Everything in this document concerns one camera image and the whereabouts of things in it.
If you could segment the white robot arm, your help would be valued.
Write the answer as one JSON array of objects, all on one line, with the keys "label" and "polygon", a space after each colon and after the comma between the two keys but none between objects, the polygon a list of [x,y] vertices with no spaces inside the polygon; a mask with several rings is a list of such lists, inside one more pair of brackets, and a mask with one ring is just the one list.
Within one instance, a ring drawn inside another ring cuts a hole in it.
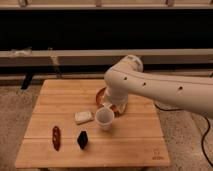
[{"label": "white robot arm", "polygon": [[144,73],[141,58],[127,55],[106,71],[104,80],[105,97],[114,105],[126,104],[134,94],[213,119],[213,78]]}]

